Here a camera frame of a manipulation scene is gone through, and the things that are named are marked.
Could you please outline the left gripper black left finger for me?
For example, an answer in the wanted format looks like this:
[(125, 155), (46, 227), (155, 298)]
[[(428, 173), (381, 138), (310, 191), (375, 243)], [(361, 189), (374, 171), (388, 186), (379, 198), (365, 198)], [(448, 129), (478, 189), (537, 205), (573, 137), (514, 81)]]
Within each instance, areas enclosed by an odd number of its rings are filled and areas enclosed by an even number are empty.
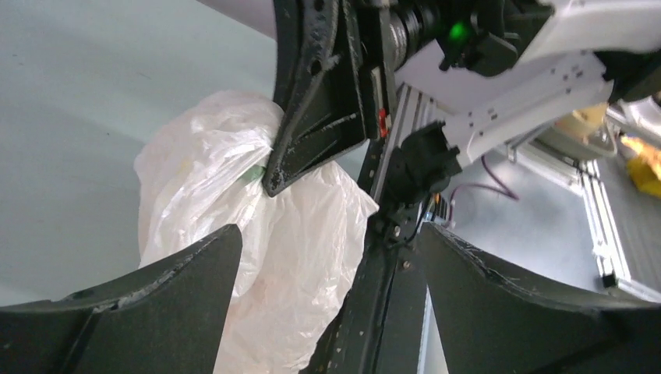
[(2, 372), (213, 372), (241, 251), (229, 224), (61, 300), (3, 307)]

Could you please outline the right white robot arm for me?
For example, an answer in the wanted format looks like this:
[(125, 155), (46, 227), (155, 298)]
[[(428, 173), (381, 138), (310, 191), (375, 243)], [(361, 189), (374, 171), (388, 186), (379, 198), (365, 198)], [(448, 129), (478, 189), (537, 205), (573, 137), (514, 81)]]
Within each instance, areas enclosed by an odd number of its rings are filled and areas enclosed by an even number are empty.
[(394, 148), (377, 184), (405, 203), (537, 125), (660, 88), (657, 1), (276, 1), (274, 13), (271, 196), (368, 139), (393, 146), (398, 83), (454, 109)]

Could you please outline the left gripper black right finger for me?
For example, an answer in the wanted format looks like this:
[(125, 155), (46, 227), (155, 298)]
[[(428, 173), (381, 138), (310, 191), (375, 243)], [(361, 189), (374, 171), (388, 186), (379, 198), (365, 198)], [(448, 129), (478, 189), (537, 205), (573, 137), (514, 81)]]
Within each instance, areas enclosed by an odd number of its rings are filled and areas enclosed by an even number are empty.
[(563, 284), (435, 224), (418, 248), (450, 372), (659, 372), (659, 305)]

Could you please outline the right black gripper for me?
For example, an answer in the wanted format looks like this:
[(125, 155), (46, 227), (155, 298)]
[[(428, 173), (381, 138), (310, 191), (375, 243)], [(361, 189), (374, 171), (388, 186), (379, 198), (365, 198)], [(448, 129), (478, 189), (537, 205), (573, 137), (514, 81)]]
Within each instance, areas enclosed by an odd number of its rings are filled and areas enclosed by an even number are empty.
[(350, 1), (274, 2), (273, 101), (284, 115), (262, 180), (269, 196), (389, 133), (396, 95), (388, 6), (360, 1), (358, 26)]

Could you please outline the white plastic bag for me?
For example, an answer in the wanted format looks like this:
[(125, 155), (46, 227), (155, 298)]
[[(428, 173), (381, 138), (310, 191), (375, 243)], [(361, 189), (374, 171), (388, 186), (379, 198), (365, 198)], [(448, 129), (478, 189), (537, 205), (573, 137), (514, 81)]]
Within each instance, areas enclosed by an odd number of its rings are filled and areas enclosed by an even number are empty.
[(377, 203), (336, 162), (276, 196), (261, 184), (282, 110), (221, 91), (159, 129), (134, 162), (141, 265), (227, 224), (242, 254), (217, 373), (297, 373), (338, 315)]

